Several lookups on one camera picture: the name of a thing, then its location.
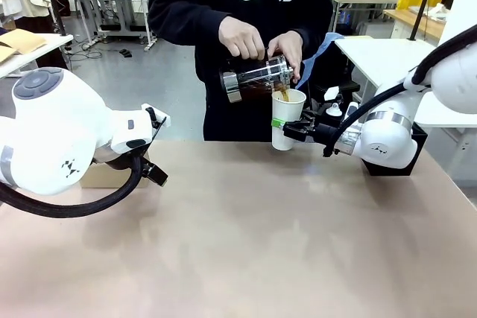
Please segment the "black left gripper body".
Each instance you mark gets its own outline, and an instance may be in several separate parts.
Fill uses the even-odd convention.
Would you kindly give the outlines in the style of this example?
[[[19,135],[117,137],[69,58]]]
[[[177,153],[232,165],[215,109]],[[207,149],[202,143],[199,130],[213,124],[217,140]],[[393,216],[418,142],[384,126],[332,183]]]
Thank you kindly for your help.
[[[142,176],[149,179],[151,182],[164,186],[168,180],[168,174],[158,167],[153,162],[150,162],[145,157],[141,158]]]

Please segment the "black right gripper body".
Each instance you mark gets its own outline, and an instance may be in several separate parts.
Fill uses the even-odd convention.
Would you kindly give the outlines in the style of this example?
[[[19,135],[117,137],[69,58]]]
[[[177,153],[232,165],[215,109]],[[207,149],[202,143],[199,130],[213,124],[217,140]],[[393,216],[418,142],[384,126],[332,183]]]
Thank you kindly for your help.
[[[295,136],[285,136],[299,142],[306,142],[311,139],[313,142],[325,145],[332,137],[332,134],[338,129],[338,118],[327,114],[316,112],[314,122],[298,120],[298,134]]]

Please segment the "person's left hand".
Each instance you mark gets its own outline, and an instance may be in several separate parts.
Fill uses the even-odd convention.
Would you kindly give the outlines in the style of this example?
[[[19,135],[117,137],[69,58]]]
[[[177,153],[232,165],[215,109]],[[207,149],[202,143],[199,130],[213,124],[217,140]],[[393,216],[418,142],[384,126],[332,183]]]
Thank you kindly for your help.
[[[292,81],[297,83],[300,79],[300,67],[303,56],[303,39],[296,31],[288,31],[273,38],[268,44],[268,56],[281,53],[293,69]]]

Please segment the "person's right hand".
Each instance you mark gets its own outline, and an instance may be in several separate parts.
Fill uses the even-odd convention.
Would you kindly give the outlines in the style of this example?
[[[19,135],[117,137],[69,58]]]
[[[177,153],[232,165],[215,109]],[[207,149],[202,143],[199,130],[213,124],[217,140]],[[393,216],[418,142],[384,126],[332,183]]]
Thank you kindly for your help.
[[[221,21],[218,39],[233,57],[243,60],[263,60],[265,57],[265,46],[258,30],[231,16]]]

